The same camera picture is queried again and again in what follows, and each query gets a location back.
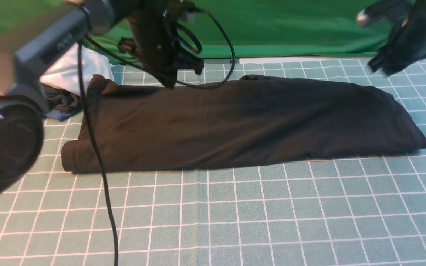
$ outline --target teal mat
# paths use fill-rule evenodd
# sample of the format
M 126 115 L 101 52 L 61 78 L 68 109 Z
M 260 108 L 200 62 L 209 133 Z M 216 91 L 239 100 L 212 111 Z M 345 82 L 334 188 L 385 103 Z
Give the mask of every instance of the teal mat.
M 386 79 L 365 60 L 238 65 L 266 74 L 377 86 L 426 135 L 426 60 Z M 204 83 L 229 68 L 207 64 Z M 115 66 L 118 83 L 159 85 Z M 113 244 L 100 175 L 73 175 L 60 149 L 81 115 L 46 121 L 41 156 L 0 196 L 0 266 L 106 266 Z M 411 156 L 308 160 L 214 171 L 108 175 L 120 266 L 426 265 L 426 150 Z

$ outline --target cable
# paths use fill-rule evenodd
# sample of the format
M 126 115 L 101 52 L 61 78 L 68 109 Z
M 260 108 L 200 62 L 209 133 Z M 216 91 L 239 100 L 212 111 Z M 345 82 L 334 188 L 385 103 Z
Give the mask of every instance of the cable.
M 225 79 L 224 79 L 223 81 L 221 81 L 220 83 L 215 84 L 215 85 L 213 85 L 213 86 L 201 86 L 201 85 L 188 84 L 188 83 L 185 83 L 185 82 L 179 81 L 178 79 L 173 79 L 173 78 L 171 78 L 171 77 L 168 77 L 168 76 L 166 76 L 166 75 L 164 75 L 164 74 L 160 74 L 160 73 L 155 73 L 155 74 L 156 74 L 157 76 L 160 76 L 160 77 L 164 78 L 164 79 L 168 79 L 168 80 L 170 80 L 170 81 L 175 81 L 176 83 L 182 84 L 182 85 L 184 85 L 184 86 L 189 86 L 189 87 L 191 87 L 191 88 L 195 88 L 195 89 L 217 89 L 217 88 L 219 88 L 220 86 L 223 86 L 223 84 L 224 84 L 225 82 L 227 82 L 227 81 L 230 79 L 231 75 L 233 74 L 234 66 L 236 65 L 236 53 L 235 53 L 235 51 L 234 51 L 233 44 L 231 43 L 231 41 L 230 41 L 230 39 L 229 39 L 228 35 L 226 34 L 226 32 L 224 31 L 223 27 L 221 27 L 221 25 L 220 25 L 220 23 L 218 22 L 218 20 L 216 20 L 216 18 L 214 18 L 214 16 L 213 16 L 210 12 L 207 12 L 206 10 L 199 9 L 199 8 L 196 8 L 196 9 L 194 10 L 194 12 L 203 13 L 203 14 L 207 15 L 208 17 L 210 17 L 210 19 L 211 19 L 211 20 L 213 20 L 213 22 L 215 23 L 215 25 L 216 25 L 216 26 L 218 27 L 218 29 L 220 30 L 221 34 L 223 34 L 224 39 L 226 40 L 226 42 L 228 43 L 228 46 L 230 47 L 232 63 L 231 63 L 230 71 L 229 71 L 229 72 L 228 72 L 228 74 L 226 75 Z M 136 65 L 136 64 L 133 64 L 133 63 L 131 63 L 131 62 L 127 61 L 126 59 L 123 59 L 122 57 L 120 57 L 120 56 L 118 56 L 118 55 L 116 55 L 116 54 L 113 54 L 113 53 L 112 53 L 112 52 L 110 52 L 108 49 L 106 49 L 105 47 L 102 47 L 99 43 L 95 42 L 95 41 L 94 41 L 93 39 L 91 39 L 90 37 L 86 36 L 86 37 L 85 37 L 85 39 L 86 39 L 86 40 L 87 40 L 90 44 L 92 44 L 94 47 L 96 47 L 96 48 L 98 48 L 99 50 L 101 50 L 104 54 L 106 54 L 106 55 L 108 55 L 108 56 L 110 56 L 110 57 L 112 57 L 112 58 L 114 58 L 114 59 L 116 59 L 116 60 L 118 60 L 118 61 L 120 61 L 120 62 L 122 62 L 122 63 L 124 63 L 124 64 L 127 64 L 127 65 L 129 65 L 129 66 L 132 66 L 132 67 L 134 67 L 134 68 L 136 68 L 136 69 L 138 69 L 138 70 L 140 70 L 140 71 L 144 71 L 144 72 L 147 72 L 147 73 L 149 73 L 149 74 L 153 75 L 153 73 L 152 73 L 151 71 L 149 71 L 149 70 L 147 70 L 147 69 L 143 68 L 142 66 L 138 66 L 138 65 Z
M 83 113 L 85 116 L 85 122 L 88 128 L 88 134 L 90 135 L 91 145 L 93 146 L 93 150 L 95 150 L 96 157 L 98 159 L 98 164 L 101 170 L 101 175 L 103 176 L 103 188 L 105 190 L 105 199 L 106 199 L 106 207 L 108 209 L 109 221 L 111 223 L 111 228 L 113 230 L 113 239 L 115 244 L 115 266 L 118 265 L 118 257 L 119 257 L 119 248 L 118 248 L 118 232 L 116 230 L 115 218 L 113 216 L 113 210 L 111 208 L 111 199 L 109 197 L 109 189 L 108 189 L 108 178 L 106 177 L 105 165 L 103 164 L 103 160 L 101 160 L 101 155 L 99 153 L 98 145 L 95 140 L 95 133 L 93 132 L 93 126 L 91 125 L 91 119 L 88 112 L 88 103 L 86 101 L 85 96 L 85 88 L 83 85 L 83 68 L 82 68 L 82 47 L 81 42 L 78 43 L 78 83 L 80 85 L 80 98 L 81 103 L 83 105 Z

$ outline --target black garment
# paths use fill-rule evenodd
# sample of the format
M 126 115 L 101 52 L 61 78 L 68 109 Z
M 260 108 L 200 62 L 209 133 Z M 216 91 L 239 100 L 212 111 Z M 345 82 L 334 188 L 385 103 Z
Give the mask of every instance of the black garment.
M 107 171 L 229 168 L 311 156 L 426 148 L 393 96 L 372 86 L 247 75 L 213 91 L 119 86 L 95 76 L 87 102 Z M 66 171 L 99 172 L 85 121 Z
M 64 121 L 67 118 L 76 115 L 82 109 L 80 98 L 64 89 L 56 89 L 43 84 L 45 98 L 49 103 L 49 113 L 45 116 L 58 121 Z

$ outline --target green backdrop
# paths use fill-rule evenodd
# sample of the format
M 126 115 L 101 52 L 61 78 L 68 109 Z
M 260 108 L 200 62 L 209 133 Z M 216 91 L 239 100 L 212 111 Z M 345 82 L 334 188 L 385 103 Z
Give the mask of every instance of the green backdrop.
M 389 34 L 386 22 L 360 29 L 357 13 L 375 0 L 195 0 L 222 24 L 238 57 L 321 55 L 372 56 Z M 0 0 L 0 34 L 61 0 Z M 188 27 L 203 44 L 203 58 L 228 58 L 230 50 L 213 22 L 201 14 Z M 130 37 L 125 22 L 97 37 L 117 52 L 120 37 Z

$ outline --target white cloth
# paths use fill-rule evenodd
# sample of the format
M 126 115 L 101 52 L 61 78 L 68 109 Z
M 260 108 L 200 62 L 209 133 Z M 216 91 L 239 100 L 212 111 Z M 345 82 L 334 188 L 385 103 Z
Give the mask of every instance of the white cloth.
M 40 77 L 40 82 L 56 89 L 64 89 L 80 96 L 77 70 L 78 44 L 71 47 Z M 83 83 L 85 91 L 94 74 L 114 80 L 108 57 L 86 47 L 82 49 Z

